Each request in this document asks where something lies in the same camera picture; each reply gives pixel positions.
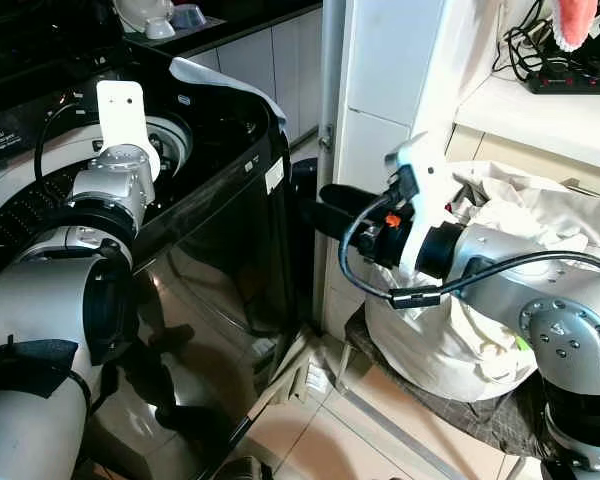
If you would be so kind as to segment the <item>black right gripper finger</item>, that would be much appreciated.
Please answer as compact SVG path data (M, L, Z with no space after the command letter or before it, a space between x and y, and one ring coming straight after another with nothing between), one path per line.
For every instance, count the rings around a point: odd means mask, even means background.
M341 241L350 227L354 228L350 236L351 243L360 242L368 232L367 221L356 221L356 212L347 212L329 204L314 204L314 229L335 241Z
M319 206L335 212L360 212L368 207L383 210L379 196L354 186L327 184L319 189Z

